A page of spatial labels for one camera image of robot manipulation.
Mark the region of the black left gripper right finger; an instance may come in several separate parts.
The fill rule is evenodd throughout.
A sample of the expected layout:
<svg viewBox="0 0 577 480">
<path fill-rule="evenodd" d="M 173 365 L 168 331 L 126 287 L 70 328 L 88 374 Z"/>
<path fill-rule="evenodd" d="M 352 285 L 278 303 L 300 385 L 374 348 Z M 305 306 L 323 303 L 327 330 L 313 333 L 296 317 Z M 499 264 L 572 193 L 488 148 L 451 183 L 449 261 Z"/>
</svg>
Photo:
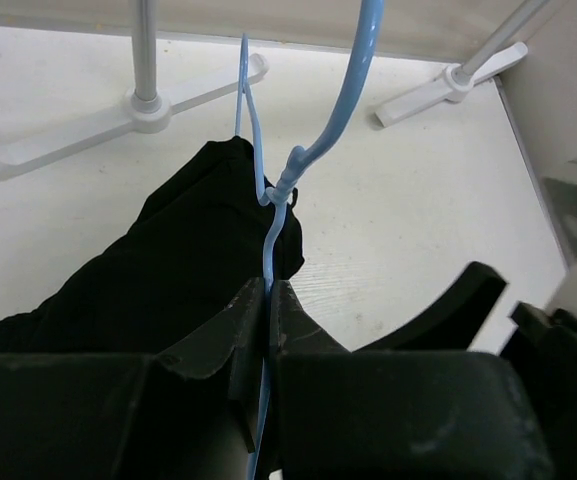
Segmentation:
<svg viewBox="0 0 577 480">
<path fill-rule="evenodd" d="M 528 395 L 470 351 L 348 352 L 291 285 L 271 297 L 278 456 L 287 479 L 549 479 Z"/>
</svg>

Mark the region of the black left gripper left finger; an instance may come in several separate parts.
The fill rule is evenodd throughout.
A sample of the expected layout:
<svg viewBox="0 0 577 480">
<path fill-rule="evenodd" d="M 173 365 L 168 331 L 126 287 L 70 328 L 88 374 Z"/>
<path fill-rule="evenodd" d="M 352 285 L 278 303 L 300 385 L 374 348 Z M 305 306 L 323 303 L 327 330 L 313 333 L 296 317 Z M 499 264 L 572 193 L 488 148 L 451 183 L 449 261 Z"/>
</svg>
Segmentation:
<svg viewBox="0 0 577 480">
<path fill-rule="evenodd" d="M 158 355 L 0 355 L 0 479 L 242 479 L 264 283 Z"/>
</svg>

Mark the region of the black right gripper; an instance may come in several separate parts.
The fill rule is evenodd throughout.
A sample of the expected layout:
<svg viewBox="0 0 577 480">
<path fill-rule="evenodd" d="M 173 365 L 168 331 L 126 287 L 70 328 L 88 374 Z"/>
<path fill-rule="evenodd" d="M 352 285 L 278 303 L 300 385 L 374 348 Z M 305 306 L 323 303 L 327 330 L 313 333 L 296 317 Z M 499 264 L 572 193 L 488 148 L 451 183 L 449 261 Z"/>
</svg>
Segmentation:
<svg viewBox="0 0 577 480">
<path fill-rule="evenodd" d="M 466 350 L 507 287 L 492 267 L 467 264 L 431 305 L 364 351 Z M 538 417 L 557 479 L 577 479 L 577 318 L 525 302 L 511 314 L 517 329 L 501 352 L 520 376 Z"/>
</svg>

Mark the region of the black trousers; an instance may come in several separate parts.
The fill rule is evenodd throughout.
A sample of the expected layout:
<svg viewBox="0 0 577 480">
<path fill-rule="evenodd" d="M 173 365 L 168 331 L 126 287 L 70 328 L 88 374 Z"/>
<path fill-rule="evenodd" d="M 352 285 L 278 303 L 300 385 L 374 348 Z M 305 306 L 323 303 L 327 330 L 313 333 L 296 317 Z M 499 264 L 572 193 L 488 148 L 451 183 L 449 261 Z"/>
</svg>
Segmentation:
<svg viewBox="0 0 577 480">
<path fill-rule="evenodd" d="M 210 141 L 145 201 L 129 230 L 36 309 L 0 321 L 1 353 L 158 353 L 262 274 L 274 211 L 253 146 Z"/>
</svg>

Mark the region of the light blue clothes hanger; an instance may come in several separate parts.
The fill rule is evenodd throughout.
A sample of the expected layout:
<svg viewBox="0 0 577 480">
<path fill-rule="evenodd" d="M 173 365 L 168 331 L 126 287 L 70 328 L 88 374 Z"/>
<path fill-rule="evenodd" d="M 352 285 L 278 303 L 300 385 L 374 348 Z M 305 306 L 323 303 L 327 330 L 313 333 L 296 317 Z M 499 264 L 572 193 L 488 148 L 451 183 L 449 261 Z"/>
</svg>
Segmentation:
<svg viewBox="0 0 577 480">
<path fill-rule="evenodd" d="M 322 133 L 311 146 L 305 148 L 297 145 L 292 148 L 286 165 L 276 185 L 273 187 L 268 187 L 265 183 L 261 126 L 248 80 L 249 41 L 246 35 L 241 38 L 235 133 L 239 134 L 241 131 L 242 109 L 246 107 L 251 120 L 253 134 L 256 198 L 260 206 L 272 206 L 274 208 L 273 221 L 266 234 L 262 248 L 265 305 L 262 310 L 260 326 L 258 327 L 258 351 L 261 353 L 262 367 L 255 432 L 256 445 L 255 451 L 250 454 L 248 459 L 246 472 L 248 479 L 253 479 L 257 471 L 271 395 L 270 367 L 268 366 L 267 357 L 270 296 L 275 279 L 274 246 L 285 225 L 288 198 L 296 187 L 298 180 L 315 161 L 325 155 L 337 143 L 358 104 L 375 53 L 383 12 L 384 3 L 380 0 L 363 0 L 361 2 L 357 30 L 347 70 L 329 120 Z"/>
</svg>

